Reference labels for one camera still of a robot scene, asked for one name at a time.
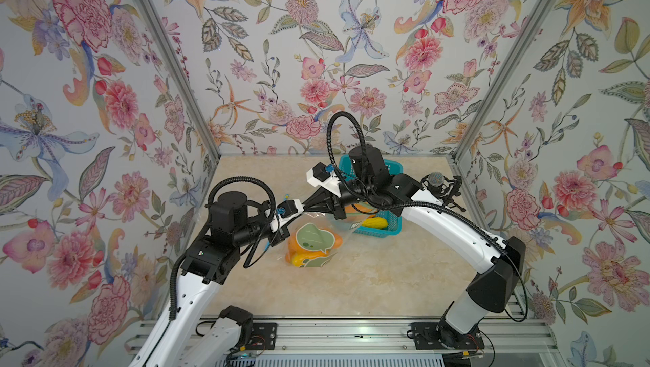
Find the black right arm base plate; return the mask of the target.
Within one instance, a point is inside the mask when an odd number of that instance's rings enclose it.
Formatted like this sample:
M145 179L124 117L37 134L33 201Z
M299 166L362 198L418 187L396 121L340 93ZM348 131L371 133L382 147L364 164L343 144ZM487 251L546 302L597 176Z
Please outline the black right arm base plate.
M446 323L414 322L406 336L414 342L416 350L484 350L485 344L478 337L478 328L474 326L467 334L460 334Z

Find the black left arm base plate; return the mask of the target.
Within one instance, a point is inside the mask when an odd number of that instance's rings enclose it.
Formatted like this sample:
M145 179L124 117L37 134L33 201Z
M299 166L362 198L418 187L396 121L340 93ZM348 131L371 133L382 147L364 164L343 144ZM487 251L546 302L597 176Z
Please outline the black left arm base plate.
M238 350L240 352L275 350L278 327L277 323L254 322L250 327L245 328L240 334L238 343L230 346L229 350Z

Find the yellow mango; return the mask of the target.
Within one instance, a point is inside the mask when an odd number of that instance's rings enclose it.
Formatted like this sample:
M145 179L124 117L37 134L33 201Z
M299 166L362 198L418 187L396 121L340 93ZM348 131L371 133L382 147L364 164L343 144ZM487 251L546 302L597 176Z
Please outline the yellow mango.
M375 216L365 219L362 223L362 227L384 230L389 227L389 222L382 217Z

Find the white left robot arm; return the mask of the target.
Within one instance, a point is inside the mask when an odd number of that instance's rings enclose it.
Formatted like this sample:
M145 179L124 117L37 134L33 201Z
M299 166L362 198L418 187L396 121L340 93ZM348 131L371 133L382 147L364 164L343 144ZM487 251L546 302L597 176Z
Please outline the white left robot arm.
M208 219L188 249L174 263L169 308L157 320L134 366L215 366L245 346L252 333L250 312L230 306L214 326L189 345L204 311L223 287L242 254L252 254L264 238L279 231L276 199L257 203L238 191L208 196Z

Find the clear zip-top bag green print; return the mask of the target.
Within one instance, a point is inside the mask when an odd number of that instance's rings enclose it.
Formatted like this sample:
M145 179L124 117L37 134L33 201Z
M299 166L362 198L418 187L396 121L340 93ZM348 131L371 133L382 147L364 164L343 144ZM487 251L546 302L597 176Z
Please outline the clear zip-top bag green print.
M344 240L343 245L331 255L326 254L325 248L323 248L326 231L337 233ZM300 216L289 225L289 232L289 238L294 233L300 232L301 237L311 244L311 253L309 253L310 261L307 263L306 267L303 268L321 268L333 260L335 255L338 255L340 250L343 248L345 241L352 234L353 228L347 220L336 220L333 215L307 213ZM286 240L286 252L284 255L284 262L287 265L290 265L285 260L285 256L288 253L289 238Z

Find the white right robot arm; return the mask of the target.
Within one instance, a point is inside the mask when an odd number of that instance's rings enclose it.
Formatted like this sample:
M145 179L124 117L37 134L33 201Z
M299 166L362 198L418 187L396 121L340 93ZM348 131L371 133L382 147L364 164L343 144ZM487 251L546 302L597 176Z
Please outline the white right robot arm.
M465 292L453 302L436 328L438 341L449 348L477 334L490 313L506 310L522 280L525 245L519 238L504 239L477 226L458 212L454 198L461 180L432 176L418 181L405 173L392 174L375 147L356 147L349 155L353 175L334 165L316 164L306 180L316 188L306 201L308 211L342 217L345 209L366 202L431 233L460 255L476 272Z

